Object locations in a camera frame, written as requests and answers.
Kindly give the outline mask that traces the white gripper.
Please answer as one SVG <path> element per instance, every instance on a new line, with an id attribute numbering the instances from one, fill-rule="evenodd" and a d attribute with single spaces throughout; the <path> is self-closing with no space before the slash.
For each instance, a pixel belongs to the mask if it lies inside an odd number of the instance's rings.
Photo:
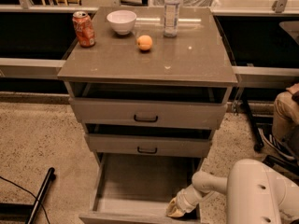
<path id="1" fill-rule="evenodd" d="M 203 192 L 197 190 L 193 185 L 178 192 L 166 208 L 169 217 L 180 218 L 186 213 L 190 213 L 199 203 L 203 203 L 215 194 L 214 191 Z"/>

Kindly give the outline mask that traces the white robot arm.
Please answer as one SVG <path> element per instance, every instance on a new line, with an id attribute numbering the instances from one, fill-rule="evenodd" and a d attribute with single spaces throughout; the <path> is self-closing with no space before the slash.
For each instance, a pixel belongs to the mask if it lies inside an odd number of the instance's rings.
<path id="1" fill-rule="evenodd" d="M 169 217 L 183 217 L 215 193 L 226 196 L 226 224 L 282 224 L 299 218 L 299 186 L 260 161 L 237 161 L 226 177 L 203 171 L 178 192 L 167 209 Z"/>

